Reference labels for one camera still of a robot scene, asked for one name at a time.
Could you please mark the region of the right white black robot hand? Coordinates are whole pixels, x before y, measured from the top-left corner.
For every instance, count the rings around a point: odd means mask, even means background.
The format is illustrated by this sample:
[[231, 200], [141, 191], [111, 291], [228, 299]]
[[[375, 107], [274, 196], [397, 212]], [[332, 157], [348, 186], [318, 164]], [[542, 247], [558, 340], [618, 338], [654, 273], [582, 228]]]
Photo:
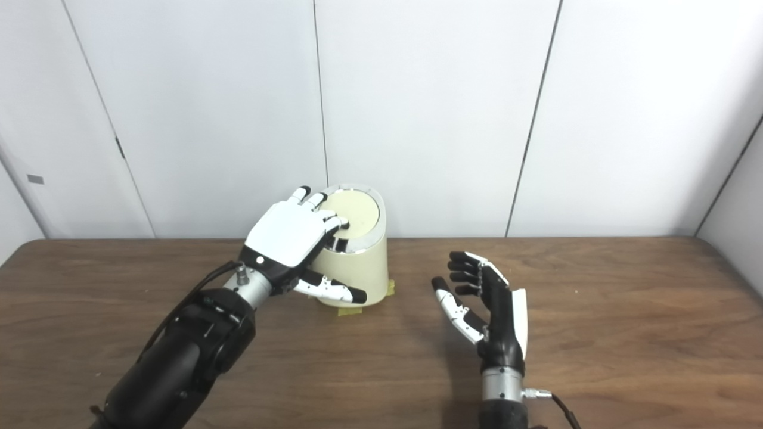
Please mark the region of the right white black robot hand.
[[[526, 290], [512, 290], [504, 274], [484, 256], [452, 251], [447, 267], [454, 290], [443, 277], [432, 279], [436, 299], [447, 320], [477, 348], [480, 370], [505, 367], [525, 375], [529, 337]], [[489, 312], [483, 320], [461, 301], [476, 296]]]

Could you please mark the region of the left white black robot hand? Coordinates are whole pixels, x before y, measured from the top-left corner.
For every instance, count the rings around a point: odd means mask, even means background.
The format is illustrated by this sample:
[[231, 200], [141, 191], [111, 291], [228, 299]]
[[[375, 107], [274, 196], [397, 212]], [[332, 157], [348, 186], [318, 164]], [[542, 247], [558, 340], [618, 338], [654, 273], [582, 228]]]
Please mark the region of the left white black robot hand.
[[365, 304], [367, 293], [310, 269], [337, 231], [349, 221], [321, 209], [327, 195], [302, 186], [273, 204], [256, 222], [238, 256], [237, 288], [257, 284], [267, 296], [297, 291], [306, 296]]

